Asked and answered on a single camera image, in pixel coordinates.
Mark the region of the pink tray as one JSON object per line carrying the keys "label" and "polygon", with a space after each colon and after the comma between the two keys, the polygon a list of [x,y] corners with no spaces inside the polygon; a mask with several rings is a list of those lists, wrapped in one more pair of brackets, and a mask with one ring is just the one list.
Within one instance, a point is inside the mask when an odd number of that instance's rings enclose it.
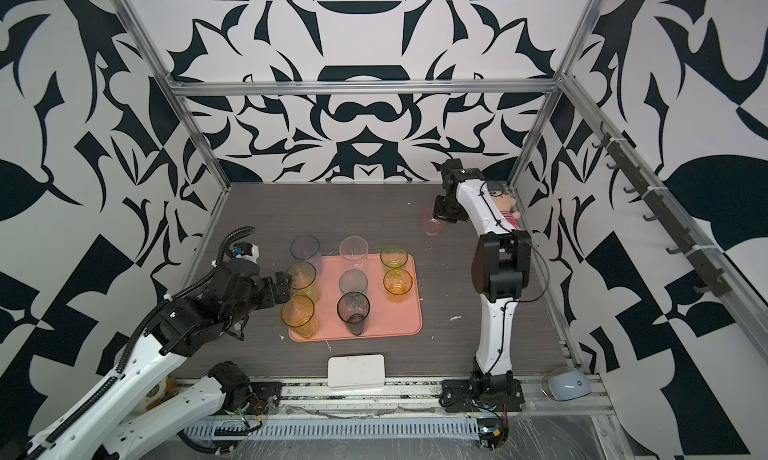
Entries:
{"label": "pink tray", "polygon": [[370,301],[370,313],[361,335],[353,335],[337,314],[337,303],[342,297],[339,280],[349,264],[340,256],[323,258],[323,272],[319,277],[321,297],[315,307],[316,331],[311,338],[304,338],[294,330],[287,335],[295,342],[340,341],[363,338],[384,338],[415,335],[422,329],[420,292],[416,264],[409,256],[405,270],[411,275],[413,285],[401,301],[395,302],[387,294],[383,278],[384,267],[379,255],[369,255],[363,272],[368,280],[366,296]]}

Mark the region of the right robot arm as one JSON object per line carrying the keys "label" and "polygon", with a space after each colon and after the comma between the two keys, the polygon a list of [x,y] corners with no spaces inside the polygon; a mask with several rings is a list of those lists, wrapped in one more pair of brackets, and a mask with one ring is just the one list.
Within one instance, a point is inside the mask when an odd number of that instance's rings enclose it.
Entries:
{"label": "right robot arm", "polygon": [[478,235],[471,280],[480,297],[481,333],[470,382],[477,395],[509,393],[513,317],[530,281],[530,235],[503,215],[493,197],[503,191],[493,189],[479,169],[449,159],[440,174],[444,193],[435,199],[433,217],[469,222]]}

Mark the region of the yellow short glass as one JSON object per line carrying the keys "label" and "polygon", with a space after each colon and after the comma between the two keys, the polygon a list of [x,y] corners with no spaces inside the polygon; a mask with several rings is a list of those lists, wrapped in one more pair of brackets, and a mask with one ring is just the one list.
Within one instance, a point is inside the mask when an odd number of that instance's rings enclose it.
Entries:
{"label": "yellow short glass", "polygon": [[411,293],[414,280],[403,268],[389,270],[383,277],[383,286],[387,298],[393,303],[402,303]]}

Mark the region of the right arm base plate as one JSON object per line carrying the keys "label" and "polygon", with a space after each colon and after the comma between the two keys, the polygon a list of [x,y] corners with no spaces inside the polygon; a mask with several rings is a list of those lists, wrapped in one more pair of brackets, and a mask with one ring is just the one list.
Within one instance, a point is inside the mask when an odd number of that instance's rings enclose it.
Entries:
{"label": "right arm base plate", "polygon": [[450,413],[490,410],[521,412],[525,403],[521,383],[514,378],[493,377],[490,382],[458,379],[440,382],[439,405]]}

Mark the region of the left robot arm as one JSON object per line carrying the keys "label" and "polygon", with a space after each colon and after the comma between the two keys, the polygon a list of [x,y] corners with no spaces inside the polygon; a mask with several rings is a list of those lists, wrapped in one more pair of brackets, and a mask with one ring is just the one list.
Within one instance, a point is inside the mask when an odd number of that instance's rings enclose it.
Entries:
{"label": "left robot arm", "polygon": [[246,407],[251,382],[237,365],[224,361],[185,392],[129,417],[142,397],[202,346],[244,327],[252,312],[287,303],[292,285],[285,272],[261,276],[250,257],[217,259],[200,280],[150,311],[105,379],[30,440],[4,446],[2,458],[141,457],[203,417]]}

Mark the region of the amber tall glass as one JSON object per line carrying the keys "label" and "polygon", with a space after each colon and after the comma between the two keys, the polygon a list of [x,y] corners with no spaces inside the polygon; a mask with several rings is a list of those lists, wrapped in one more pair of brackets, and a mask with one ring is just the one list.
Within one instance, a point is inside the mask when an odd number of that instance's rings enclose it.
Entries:
{"label": "amber tall glass", "polygon": [[297,295],[285,303],[280,312],[283,324],[303,339],[312,339],[319,330],[318,314],[313,300]]}

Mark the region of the green small glass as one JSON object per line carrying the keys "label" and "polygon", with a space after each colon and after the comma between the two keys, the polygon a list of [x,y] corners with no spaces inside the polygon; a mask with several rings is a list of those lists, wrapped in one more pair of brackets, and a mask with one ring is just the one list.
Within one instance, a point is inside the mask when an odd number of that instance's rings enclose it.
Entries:
{"label": "green small glass", "polygon": [[393,269],[402,269],[406,266],[408,260],[409,253],[406,248],[401,245],[387,245],[380,253],[380,261],[384,272],[389,272]]}

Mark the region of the pink glass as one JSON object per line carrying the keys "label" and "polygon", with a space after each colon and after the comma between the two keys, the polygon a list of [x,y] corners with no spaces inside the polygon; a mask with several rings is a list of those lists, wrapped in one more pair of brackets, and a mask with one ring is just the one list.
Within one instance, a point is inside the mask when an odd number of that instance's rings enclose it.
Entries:
{"label": "pink glass", "polygon": [[436,237],[442,233],[445,228],[446,222],[434,217],[434,211],[432,206],[424,208],[421,215],[421,225],[423,232],[430,237]]}

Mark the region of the blue-purple glass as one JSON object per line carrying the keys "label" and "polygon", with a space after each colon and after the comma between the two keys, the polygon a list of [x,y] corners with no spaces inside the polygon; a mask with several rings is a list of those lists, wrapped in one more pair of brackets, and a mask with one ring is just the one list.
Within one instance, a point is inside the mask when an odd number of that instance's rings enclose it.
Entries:
{"label": "blue-purple glass", "polygon": [[297,262],[307,262],[314,266],[316,274],[323,273],[323,256],[320,241],[313,235],[302,235],[293,240],[290,254]]}

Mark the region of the dark grey glass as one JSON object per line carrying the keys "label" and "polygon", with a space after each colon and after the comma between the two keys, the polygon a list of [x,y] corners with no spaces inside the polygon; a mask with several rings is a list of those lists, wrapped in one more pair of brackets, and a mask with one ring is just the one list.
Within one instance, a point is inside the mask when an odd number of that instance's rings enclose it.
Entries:
{"label": "dark grey glass", "polygon": [[339,299],[336,311],[348,331],[354,336],[360,336],[366,328],[370,315],[370,300],[364,293],[349,292]]}

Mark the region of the yellow-green glass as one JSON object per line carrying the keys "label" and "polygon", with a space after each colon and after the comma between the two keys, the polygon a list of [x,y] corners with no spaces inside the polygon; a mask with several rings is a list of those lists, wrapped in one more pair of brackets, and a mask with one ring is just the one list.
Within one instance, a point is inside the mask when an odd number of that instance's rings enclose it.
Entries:
{"label": "yellow-green glass", "polygon": [[293,296],[305,296],[312,302],[321,299],[321,289],[317,280],[317,270],[309,262],[296,262],[287,269],[291,277],[290,290]]}

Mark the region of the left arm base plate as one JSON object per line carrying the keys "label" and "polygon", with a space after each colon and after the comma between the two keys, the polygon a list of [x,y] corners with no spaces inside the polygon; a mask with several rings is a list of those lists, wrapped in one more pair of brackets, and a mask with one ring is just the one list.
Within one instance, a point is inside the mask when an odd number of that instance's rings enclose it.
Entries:
{"label": "left arm base plate", "polygon": [[283,383],[279,381],[257,381],[249,386],[242,412],[246,415],[263,415],[277,408],[281,401]]}

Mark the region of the teal glass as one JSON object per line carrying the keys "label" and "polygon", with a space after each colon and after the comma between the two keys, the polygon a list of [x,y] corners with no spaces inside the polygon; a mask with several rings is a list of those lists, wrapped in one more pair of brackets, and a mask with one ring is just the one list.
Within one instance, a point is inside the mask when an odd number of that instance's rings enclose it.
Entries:
{"label": "teal glass", "polygon": [[342,295],[350,293],[366,295],[368,289],[368,277],[363,271],[348,270],[341,275],[338,286]]}

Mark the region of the clear tall glass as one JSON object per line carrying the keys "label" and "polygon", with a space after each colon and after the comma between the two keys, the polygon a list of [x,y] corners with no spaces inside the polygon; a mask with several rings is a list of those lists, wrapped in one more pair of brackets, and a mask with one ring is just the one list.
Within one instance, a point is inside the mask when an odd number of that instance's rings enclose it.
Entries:
{"label": "clear tall glass", "polygon": [[348,269],[363,270],[369,254],[369,244],[363,237],[350,236],[340,243],[339,254]]}

